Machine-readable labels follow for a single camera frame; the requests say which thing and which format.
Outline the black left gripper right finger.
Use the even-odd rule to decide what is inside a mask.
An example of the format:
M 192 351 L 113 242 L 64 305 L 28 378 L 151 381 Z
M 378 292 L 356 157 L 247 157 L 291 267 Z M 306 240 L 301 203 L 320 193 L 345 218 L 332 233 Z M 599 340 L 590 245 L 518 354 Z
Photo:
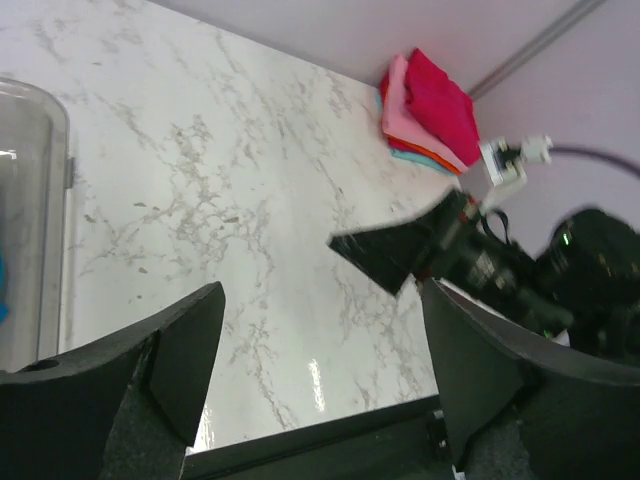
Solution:
M 499 454 L 529 478 L 638 478 L 638 367 L 547 340 L 437 281 L 421 302 L 457 470 L 516 478 L 487 468 Z

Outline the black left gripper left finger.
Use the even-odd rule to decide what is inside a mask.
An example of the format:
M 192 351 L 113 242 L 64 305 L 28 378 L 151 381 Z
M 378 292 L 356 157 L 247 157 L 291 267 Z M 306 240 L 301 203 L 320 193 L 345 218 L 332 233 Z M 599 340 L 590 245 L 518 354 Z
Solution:
M 180 478 L 225 303 L 222 285 L 210 283 L 113 334 L 2 373 L 2 478 Z

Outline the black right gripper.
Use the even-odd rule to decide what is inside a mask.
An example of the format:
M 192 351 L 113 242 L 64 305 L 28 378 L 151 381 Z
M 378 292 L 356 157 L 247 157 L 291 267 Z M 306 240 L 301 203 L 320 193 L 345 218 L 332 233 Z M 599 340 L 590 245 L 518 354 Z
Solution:
M 446 280 L 536 334 L 571 328 L 574 315 L 534 285 L 531 258 L 480 232 L 483 219 L 473 197 L 453 189 L 421 216 L 335 233 L 328 247 L 390 295 L 411 274 L 419 282 Z

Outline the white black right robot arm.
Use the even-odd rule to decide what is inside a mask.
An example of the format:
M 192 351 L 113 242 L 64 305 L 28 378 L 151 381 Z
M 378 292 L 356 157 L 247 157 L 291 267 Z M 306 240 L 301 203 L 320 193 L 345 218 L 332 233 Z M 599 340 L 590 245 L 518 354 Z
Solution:
M 337 233 L 328 246 L 391 295 L 407 278 L 446 280 L 508 320 L 548 339 L 562 333 L 589 355 L 639 362 L 639 234 L 597 208 L 564 218 L 536 258 L 488 219 L 499 209 L 450 190 L 424 214 Z

